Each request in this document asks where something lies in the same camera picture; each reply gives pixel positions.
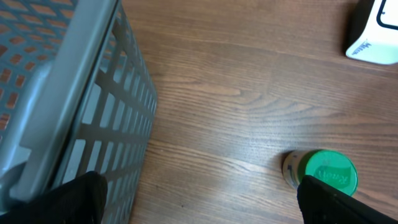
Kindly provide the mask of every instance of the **plastic crate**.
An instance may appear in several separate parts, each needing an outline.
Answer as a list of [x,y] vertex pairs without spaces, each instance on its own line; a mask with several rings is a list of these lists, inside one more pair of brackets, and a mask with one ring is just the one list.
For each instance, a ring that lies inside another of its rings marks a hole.
[[117,0],[0,0],[0,211],[85,172],[127,223],[157,94]]

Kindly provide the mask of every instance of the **gray plastic basket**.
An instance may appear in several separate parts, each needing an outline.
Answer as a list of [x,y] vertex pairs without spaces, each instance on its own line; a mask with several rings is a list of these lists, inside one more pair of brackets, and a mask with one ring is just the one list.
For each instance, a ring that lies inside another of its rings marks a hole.
[[95,170],[127,223],[156,91],[118,0],[0,0],[0,211]]

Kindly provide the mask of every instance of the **wood grain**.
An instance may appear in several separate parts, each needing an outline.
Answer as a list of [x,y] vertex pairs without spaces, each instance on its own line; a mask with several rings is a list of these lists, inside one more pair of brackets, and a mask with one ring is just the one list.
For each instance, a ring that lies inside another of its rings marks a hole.
[[342,52],[356,0],[125,0],[159,102],[131,223],[303,223],[286,152],[332,149],[398,219],[398,66]]

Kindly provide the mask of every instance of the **laminate floor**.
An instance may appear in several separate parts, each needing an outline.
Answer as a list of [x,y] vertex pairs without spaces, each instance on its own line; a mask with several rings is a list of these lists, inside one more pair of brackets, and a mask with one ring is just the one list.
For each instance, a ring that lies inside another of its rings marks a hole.
[[398,219],[398,66],[343,53],[357,0],[124,0],[159,94],[131,223],[303,223],[291,150],[332,149]]

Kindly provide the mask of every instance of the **green bottle cap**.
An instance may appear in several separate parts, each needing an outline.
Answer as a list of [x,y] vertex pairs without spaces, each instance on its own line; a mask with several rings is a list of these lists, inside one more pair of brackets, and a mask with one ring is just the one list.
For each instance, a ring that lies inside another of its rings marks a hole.
[[340,152],[312,151],[298,165],[298,179],[312,175],[326,184],[352,196],[358,187],[358,173],[351,160]]

